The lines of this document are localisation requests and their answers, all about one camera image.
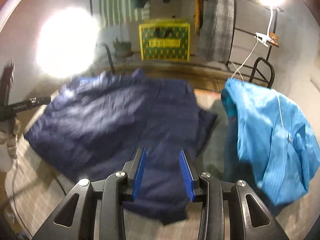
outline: potted plant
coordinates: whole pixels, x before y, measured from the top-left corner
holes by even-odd
[[[119,41],[117,37],[113,42],[113,47],[116,50],[116,58],[125,58],[132,55],[130,41]]]

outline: yellow label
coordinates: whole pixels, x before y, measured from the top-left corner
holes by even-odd
[[[150,39],[149,47],[172,48],[180,47],[181,39]]]

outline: metal pivot bolt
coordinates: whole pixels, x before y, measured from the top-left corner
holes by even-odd
[[[117,171],[117,172],[116,172],[116,176],[117,176],[118,178],[121,178],[121,177],[125,176],[125,172],[124,172],[124,171]]]
[[[237,181],[237,184],[238,184],[240,187],[245,187],[245,186],[247,185],[247,183],[246,183],[244,180],[242,180],[242,179],[238,180],[238,181]]]
[[[80,186],[87,186],[89,183],[90,183],[90,181],[88,179],[81,179],[79,181]]]
[[[211,174],[205,171],[205,172],[202,172],[202,173],[201,173],[201,177],[203,177],[203,178],[205,178],[205,179],[208,179],[208,178],[211,177]]]

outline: blue fabric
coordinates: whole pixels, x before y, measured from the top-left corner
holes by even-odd
[[[124,207],[167,224],[186,218],[179,152],[188,149],[194,160],[215,119],[197,106],[187,81],[150,79],[137,71],[74,79],[60,89],[25,138],[74,182],[105,179],[144,147],[140,193]]]
[[[234,105],[237,109],[238,160],[250,164],[255,184],[271,203],[291,203],[306,194],[320,165],[320,149],[297,104],[275,90],[236,79],[228,79],[221,98],[227,113]]]

